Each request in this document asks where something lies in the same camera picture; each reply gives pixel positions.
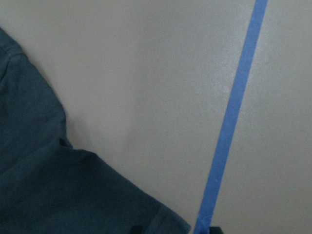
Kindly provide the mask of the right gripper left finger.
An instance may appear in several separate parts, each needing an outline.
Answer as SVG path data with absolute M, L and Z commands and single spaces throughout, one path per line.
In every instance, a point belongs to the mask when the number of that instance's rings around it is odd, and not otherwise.
M 148 231 L 148 227 L 147 226 L 133 226 L 130 229 L 130 234 L 145 234 Z

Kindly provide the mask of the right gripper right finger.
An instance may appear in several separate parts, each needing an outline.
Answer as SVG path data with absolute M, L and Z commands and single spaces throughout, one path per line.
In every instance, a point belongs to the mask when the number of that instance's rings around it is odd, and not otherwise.
M 223 234 L 223 230 L 217 226 L 211 226 L 209 228 L 209 234 Z

